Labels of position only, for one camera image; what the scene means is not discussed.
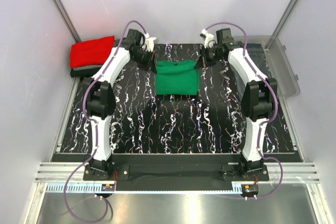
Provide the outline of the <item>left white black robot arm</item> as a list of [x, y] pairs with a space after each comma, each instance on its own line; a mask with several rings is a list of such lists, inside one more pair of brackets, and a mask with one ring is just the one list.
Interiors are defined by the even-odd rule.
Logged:
[[84, 179], [109, 180], [117, 177], [110, 147], [110, 121], [116, 107], [113, 85], [121, 70], [130, 61], [145, 71], [155, 72], [154, 46], [156, 37], [130, 29], [127, 35], [114, 42], [110, 55], [91, 78], [84, 78], [86, 89], [82, 110], [89, 120], [92, 133], [92, 150], [84, 162]]

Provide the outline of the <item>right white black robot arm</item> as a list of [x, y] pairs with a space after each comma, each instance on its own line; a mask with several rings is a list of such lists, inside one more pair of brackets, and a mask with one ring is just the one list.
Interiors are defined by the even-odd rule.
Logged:
[[238, 165], [227, 175], [239, 176], [244, 180], [261, 177], [264, 173], [262, 145], [266, 127], [278, 113], [278, 82], [268, 78], [256, 66], [247, 52], [247, 41], [236, 41], [229, 28], [218, 30], [214, 35], [203, 29], [200, 36], [204, 43], [195, 67], [212, 67], [218, 61], [225, 60], [244, 85], [241, 110], [246, 118], [245, 144]]

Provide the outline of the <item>green t shirt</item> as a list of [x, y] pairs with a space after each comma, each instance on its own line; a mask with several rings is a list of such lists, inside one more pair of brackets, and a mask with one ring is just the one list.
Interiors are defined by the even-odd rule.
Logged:
[[199, 70], [194, 60], [158, 61], [155, 74], [156, 95], [197, 95]]

